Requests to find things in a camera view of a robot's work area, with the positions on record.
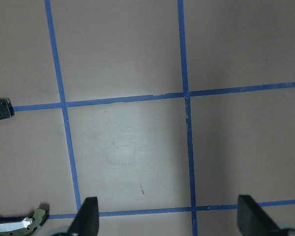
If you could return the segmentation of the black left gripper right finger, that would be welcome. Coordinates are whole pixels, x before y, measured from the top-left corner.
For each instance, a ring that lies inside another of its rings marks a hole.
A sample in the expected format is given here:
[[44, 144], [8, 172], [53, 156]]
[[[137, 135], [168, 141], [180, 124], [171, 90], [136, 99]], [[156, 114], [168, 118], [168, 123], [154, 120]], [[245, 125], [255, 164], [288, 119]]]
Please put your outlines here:
[[242, 236], [285, 235], [285, 231], [278, 227], [250, 195], [238, 196], [237, 227]]

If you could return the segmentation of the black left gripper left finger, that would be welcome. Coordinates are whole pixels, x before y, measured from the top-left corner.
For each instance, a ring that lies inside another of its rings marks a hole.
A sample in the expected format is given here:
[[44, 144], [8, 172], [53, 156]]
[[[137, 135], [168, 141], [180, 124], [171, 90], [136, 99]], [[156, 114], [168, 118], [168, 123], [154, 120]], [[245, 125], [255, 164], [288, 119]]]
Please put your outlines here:
[[69, 236], [97, 236], [98, 232], [98, 199], [97, 197], [87, 197], [68, 228], [67, 234]]

